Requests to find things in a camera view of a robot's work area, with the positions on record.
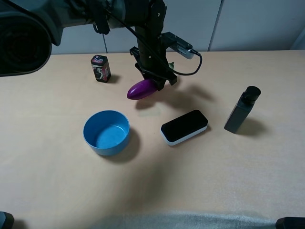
black cable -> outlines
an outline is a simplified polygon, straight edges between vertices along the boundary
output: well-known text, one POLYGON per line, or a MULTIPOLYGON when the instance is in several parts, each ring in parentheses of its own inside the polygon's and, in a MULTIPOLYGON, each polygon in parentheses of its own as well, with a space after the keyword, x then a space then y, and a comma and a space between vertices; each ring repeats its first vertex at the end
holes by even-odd
POLYGON ((149 52, 151 52, 151 54, 157 59, 157 61, 163 66, 165 67, 168 71, 171 71, 175 74, 178 74, 178 75, 182 75, 182 76, 189 76, 189 75, 195 75, 199 69, 201 68, 201 65, 202 65, 202 56, 199 52, 197 52, 196 50, 192 50, 191 52, 194 53, 195 55, 199 56, 200 57, 200 64, 197 68, 197 70, 193 73, 180 73, 180 72, 177 72, 175 71, 174 69, 171 69, 169 67, 168 64, 166 64, 160 57, 159 55, 149 46, 149 44, 141 37, 141 35, 139 35, 136 31, 134 31, 130 26, 128 26, 127 24, 125 24, 121 19, 119 19, 118 17, 116 17, 115 15, 113 15, 109 10, 105 9, 106 12, 111 16, 113 17, 114 19, 116 19, 119 23, 121 23, 124 27, 126 27, 136 38, 139 39, 140 42, 142 42, 144 44, 144 46, 148 49, 149 52))

purple eggplant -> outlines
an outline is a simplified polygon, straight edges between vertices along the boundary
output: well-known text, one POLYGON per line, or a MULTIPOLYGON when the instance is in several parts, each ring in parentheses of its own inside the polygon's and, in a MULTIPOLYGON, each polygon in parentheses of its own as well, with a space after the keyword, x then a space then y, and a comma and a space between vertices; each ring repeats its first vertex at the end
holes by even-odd
POLYGON ((135 84, 127 93, 127 98, 131 100, 143 99, 157 91, 153 80, 142 80, 135 84))

black bottle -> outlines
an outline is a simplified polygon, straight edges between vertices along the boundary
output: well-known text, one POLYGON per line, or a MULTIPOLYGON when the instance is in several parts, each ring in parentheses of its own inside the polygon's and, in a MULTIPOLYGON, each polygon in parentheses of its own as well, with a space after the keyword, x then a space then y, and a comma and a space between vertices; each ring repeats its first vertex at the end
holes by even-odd
POLYGON ((227 131, 230 131, 233 134, 237 132, 238 128, 251 112, 260 94, 261 90, 259 90, 257 87, 250 86, 247 88, 247 90, 238 100, 234 110, 232 111, 227 123, 224 126, 227 131))
POLYGON ((14 217, 10 213, 0 211, 0 229, 12 229, 14 217))
POLYGON ((305 218, 286 217, 276 222, 276 229, 304 229, 305 218))

beige table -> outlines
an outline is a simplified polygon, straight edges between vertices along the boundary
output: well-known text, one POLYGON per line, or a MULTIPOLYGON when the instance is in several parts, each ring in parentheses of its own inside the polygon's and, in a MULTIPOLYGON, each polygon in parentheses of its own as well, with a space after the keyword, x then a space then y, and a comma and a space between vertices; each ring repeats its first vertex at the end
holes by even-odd
MULTIPOLYGON (((95 81, 92 54, 55 55, 37 73, 0 78, 0 210, 31 229, 88 228, 105 216, 195 211, 267 219, 305 215, 305 51, 203 53, 195 76, 136 102, 129 54, 108 54, 112 80, 95 81), (224 124, 247 86, 262 90, 239 135, 224 124), (120 155, 103 158, 82 129, 114 109, 130 121, 120 155), (160 127, 193 109, 209 129, 169 147, 160 127)), ((198 62, 168 54, 175 68, 198 62)))

white wall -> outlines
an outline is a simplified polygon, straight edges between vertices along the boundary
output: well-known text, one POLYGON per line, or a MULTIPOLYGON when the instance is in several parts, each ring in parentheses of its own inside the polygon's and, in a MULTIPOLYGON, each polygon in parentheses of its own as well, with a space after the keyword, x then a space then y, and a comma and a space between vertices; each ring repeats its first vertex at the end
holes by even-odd
MULTIPOLYGON (((168 8, 163 31, 171 31, 199 51, 305 49, 305 38, 293 45, 305 28, 305 0, 164 2, 168 8)), ((105 39, 108 52, 128 52, 137 46, 126 28, 112 30, 105 39)), ((53 53, 105 52, 103 37, 91 25, 64 29, 61 46, 53 47, 53 53)))
POLYGON ((106 49, 103 36, 92 25, 82 25, 65 28, 60 46, 53 45, 52 53, 106 53, 106 49))
POLYGON ((305 50, 305 28, 300 33, 294 44, 290 48, 291 50, 305 50))
MULTIPOLYGON (((167 13, 163 32, 172 32, 199 51, 208 50, 221 0, 164 0, 167 13)), ((108 52, 129 52, 136 38, 125 28, 105 36, 108 52)))
POLYGON ((224 0, 211 51, 287 50, 305 27, 305 0, 224 0))

